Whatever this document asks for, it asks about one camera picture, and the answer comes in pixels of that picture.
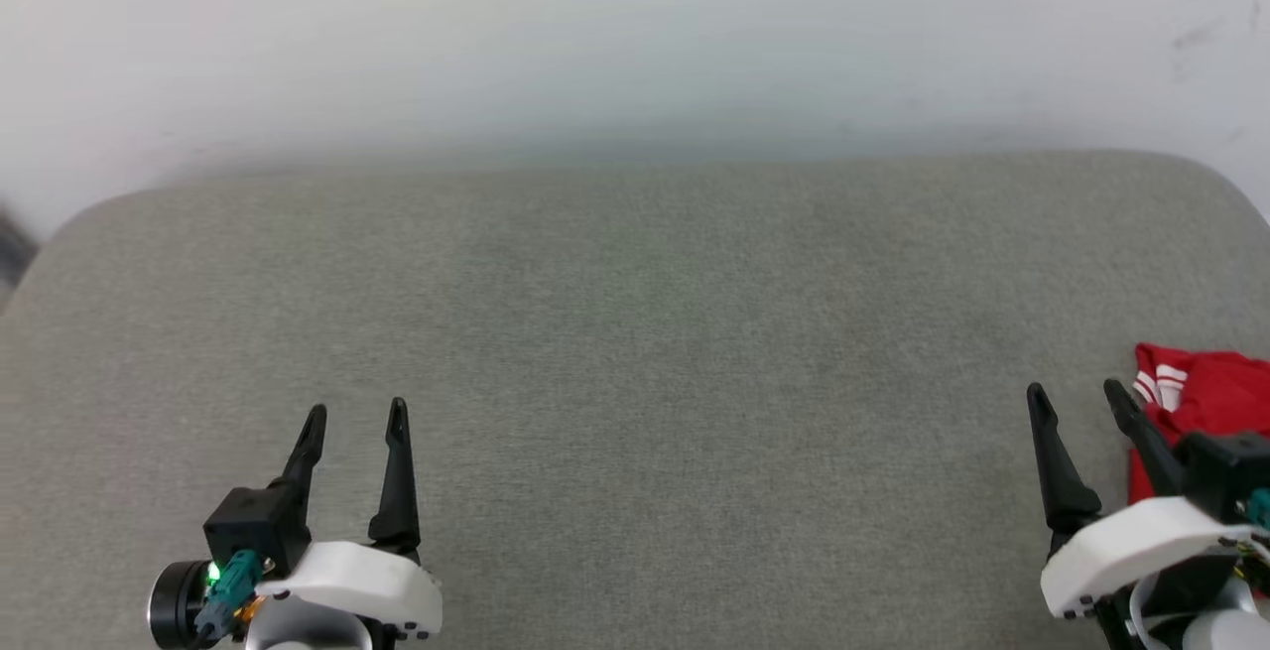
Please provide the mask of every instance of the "teal connector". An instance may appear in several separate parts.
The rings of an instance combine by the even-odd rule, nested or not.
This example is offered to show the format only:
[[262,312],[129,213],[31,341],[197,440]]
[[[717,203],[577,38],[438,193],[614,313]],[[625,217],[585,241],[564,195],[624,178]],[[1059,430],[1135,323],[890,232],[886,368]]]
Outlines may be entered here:
[[1270,489],[1256,489],[1248,498],[1248,521],[1270,531]]
[[207,592],[207,604],[194,618],[194,627],[206,640],[220,640],[234,630],[234,613],[251,600],[255,584],[264,578],[264,564],[255,551],[239,551],[221,571],[220,580]]

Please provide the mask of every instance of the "white wall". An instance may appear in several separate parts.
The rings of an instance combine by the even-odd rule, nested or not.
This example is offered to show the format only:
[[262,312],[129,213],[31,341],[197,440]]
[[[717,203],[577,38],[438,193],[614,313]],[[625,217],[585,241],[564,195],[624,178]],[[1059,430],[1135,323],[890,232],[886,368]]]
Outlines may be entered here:
[[1270,211],[1270,0],[0,0],[0,197],[180,175],[1139,147]]

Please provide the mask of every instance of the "red cloth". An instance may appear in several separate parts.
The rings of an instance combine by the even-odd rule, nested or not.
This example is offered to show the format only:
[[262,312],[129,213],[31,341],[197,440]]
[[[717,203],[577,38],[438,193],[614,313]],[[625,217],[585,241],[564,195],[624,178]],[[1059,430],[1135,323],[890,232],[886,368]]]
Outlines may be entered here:
[[[1270,437],[1270,362],[1238,352],[1185,352],[1140,343],[1133,388],[1170,443],[1189,432]],[[1129,503],[1154,496],[1138,452],[1129,452]]]

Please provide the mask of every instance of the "gray fabric surface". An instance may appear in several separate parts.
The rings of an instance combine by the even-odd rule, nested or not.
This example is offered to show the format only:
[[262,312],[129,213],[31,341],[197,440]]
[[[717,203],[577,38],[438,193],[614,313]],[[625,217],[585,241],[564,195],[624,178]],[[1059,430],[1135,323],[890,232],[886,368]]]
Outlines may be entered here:
[[311,527],[363,538],[399,394],[429,646],[1097,647],[1038,588],[1024,388],[1115,508],[1140,339],[1270,355],[1265,221],[1148,154],[117,199],[0,316],[6,645],[150,646],[155,574],[312,402]]

